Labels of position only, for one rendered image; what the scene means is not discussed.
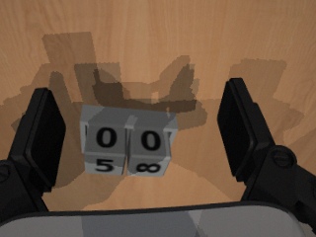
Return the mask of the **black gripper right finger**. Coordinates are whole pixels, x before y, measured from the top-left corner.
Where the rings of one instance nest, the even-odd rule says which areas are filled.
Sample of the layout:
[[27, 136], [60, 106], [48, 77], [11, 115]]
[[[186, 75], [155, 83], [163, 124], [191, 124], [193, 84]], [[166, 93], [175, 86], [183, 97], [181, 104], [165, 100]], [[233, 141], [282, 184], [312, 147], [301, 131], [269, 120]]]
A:
[[275, 144], [242, 78], [226, 81], [217, 123], [231, 174], [247, 187], [240, 201], [280, 205], [316, 235], [316, 176], [297, 165], [289, 148]]

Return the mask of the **white number cube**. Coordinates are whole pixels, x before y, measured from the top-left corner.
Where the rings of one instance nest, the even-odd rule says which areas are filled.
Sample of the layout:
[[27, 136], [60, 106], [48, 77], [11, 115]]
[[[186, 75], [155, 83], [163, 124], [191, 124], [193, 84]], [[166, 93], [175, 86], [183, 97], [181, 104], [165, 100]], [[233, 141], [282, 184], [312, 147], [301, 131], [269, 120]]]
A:
[[88, 174], [122, 175], [127, 128], [88, 125], [84, 160]]
[[163, 177], [171, 159], [169, 131], [130, 130], [127, 143], [129, 176]]

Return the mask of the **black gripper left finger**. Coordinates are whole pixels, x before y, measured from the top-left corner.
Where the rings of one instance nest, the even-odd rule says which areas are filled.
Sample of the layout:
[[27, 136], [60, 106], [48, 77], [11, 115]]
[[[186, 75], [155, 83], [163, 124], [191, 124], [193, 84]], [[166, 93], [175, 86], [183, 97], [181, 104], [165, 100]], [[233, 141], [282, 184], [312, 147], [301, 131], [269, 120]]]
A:
[[41, 197], [55, 186], [65, 131], [51, 90], [35, 88], [8, 158], [0, 160], [0, 223], [49, 211]]

